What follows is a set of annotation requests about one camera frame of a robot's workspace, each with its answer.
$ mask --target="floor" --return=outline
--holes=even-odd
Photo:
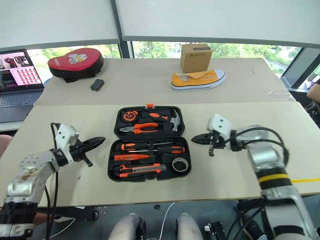
[[[311,215],[315,227],[320,227],[320,195],[305,197],[304,202]],[[176,219],[181,213],[191,215],[199,225],[204,240],[215,240],[204,231],[204,226],[208,223],[221,221],[224,230],[227,232],[236,219],[236,212],[233,207],[236,200],[217,200],[217,201],[185,201],[176,202],[168,211],[163,228],[162,240],[176,239]],[[107,240],[114,225],[124,216],[136,213],[143,216],[146,221],[146,239],[159,239],[162,222],[165,213],[171,203],[156,204],[135,204],[135,205],[116,205],[99,206],[100,217],[95,221],[75,220],[72,225],[54,240]],[[261,216],[257,215],[255,220],[262,225]],[[54,223],[51,235],[54,235],[70,224],[71,220],[64,223]],[[42,240],[45,236],[45,224],[35,227],[32,240]],[[241,240],[247,240],[245,235],[241,235]]]

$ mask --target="white shoe sole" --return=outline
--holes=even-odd
[[[226,79],[226,74],[224,73],[223,76],[218,80],[213,83],[209,84],[203,84],[203,85],[190,85],[190,86],[175,86],[171,83],[171,88],[175,91],[187,91],[187,90],[194,90],[194,89],[213,89],[220,84],[224,82]]]

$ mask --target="person's arm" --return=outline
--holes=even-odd
[[[311,98],[313,101],[320,103],[320,79],[313,84],[307,93],[307,97]]]

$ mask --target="hammer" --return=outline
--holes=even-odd
[[[177,132],[178,131],[178,126],[180,125],[180,116],[177,113],[176,110],[173,110],[175,113],[175,117],[170,117],[170,116],[165,116],[161,115],[159,113],[155,112],[148,112],[148,111],[143,111],[141,113],[142,118],[152,118],[156,122],[169,122],[173,124],[173,128],[171,131]]]

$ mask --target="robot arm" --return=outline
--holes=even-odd
[[[210,132],[210,156],[214,156],[214,148],[247,149],[265,201],[262,216],[269,239],[319,239],[301,195],[285,170],[289,152],[283,146],[283,158],[280,156],[268,139],[268,128],[254,125],[232,130],[228,119],[215,114],[210,118],[207,130]]]
[[[74,127],[65,124],[58,126],[55,137],[57,149],[25,157],[19,165],[17,176],[9,182],[0,212],[0,240],[24,240],[30,237],[48,178],[60,167],[81,160],[91,167],[92,163],[85,153],[105,140],[104,137],[94,137],[81,142],[78,140],[79,132]]]

